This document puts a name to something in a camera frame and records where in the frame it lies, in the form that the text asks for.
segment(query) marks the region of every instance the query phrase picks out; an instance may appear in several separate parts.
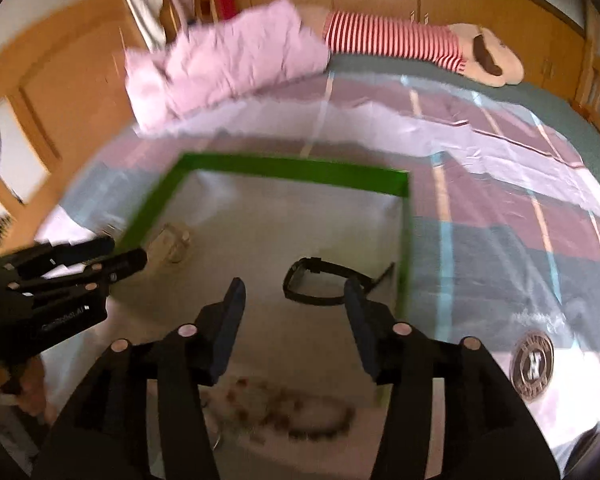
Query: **black belt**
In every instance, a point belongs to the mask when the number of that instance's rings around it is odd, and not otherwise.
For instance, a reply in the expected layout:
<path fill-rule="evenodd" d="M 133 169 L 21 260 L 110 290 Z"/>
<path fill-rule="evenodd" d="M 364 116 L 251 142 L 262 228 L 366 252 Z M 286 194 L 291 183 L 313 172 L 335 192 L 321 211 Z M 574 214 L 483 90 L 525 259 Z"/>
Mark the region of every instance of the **black belt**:
<path fill-rule="evenodd" d="M 356 270 L 349 269 L 349 267 L 343 267 L 341 265 L 324 262 L 321 258 L 302 258 L 294 263 L 291 268 L 287 271 L 285 281 L 282 283 L 282 290 L 285 293 L 285 298 L 296 303 L 304 303 L 307 305 L 316 306 L 333 306 L 344 304 L 344 296 L 335 296 L 334 298 L 322 298 L 320 296 L 308 296 L 306 294 L 299 294 L 291 290 L 290 285 L 292 282 L 297 283 L 304 275 L 304 272 L 308 270 L 313 274 L 320 274 L 321 272 L 327 274 L 333 274 L 335 276 L 341 276 L 343 278 L 356 278 L 362 287 L 362 291 L 365 296 L 378 286 L 382 280 L 389 276 L 394 270 L 395 264 L 389 265 L 385 272 L 376 280 L 365 276 L 364 274 L 357 272 Z"/>

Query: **plush toy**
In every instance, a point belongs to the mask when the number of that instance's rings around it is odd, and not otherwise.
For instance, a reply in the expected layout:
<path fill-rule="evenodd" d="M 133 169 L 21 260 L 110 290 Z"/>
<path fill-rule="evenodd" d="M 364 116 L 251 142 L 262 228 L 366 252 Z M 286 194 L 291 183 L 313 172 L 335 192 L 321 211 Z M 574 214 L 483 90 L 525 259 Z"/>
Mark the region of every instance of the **plush toy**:
<path fill-rule="evenodd" d="M 423 25 L 316 6 L 298 10 L 302 23 L 336 54 L 429 61 L 489 86 L 518 84 L 525 75 L 518 57 L 488 28 L 468 23 Z"/>

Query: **striped shirt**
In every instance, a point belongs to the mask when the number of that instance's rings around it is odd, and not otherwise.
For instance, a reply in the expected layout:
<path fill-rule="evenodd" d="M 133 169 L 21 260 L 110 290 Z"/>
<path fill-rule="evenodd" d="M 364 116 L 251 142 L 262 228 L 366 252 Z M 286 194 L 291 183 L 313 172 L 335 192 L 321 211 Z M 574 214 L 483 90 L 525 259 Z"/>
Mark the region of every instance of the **striped shirt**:
<path fill-rule="evenodd" d="M 327 17 L 323 36 L 335 54 L 419 59 L 457 73 L 466 64 L 458 37 L 448 27 L 338 10 Z"/>

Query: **round logo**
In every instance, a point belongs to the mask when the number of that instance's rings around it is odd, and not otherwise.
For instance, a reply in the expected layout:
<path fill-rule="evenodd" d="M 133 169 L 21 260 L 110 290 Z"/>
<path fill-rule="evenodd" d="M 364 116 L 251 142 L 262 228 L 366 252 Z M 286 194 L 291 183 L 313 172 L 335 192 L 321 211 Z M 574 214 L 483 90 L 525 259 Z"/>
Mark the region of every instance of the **round logo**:
<path fill-rule="evenodd" d="M 554 344 L 543 332 L 528 332 L 516 346 L 509 377 L 526 402 L 536 400 L 554 374 Z"/>

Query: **pink blanket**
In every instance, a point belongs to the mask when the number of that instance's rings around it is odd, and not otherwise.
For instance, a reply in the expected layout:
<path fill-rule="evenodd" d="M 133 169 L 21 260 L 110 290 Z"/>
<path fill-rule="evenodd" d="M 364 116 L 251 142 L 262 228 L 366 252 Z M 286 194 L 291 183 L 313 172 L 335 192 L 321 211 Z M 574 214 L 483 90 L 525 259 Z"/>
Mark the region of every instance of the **pink blanket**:
<path fill-rule="evenodd" d="M 322 72 L 329 48 L 301 25 L 289 0 L 179 32 L 157 52 L 126 51 L 126 92 L 140 129 L 229 97 Z"/>

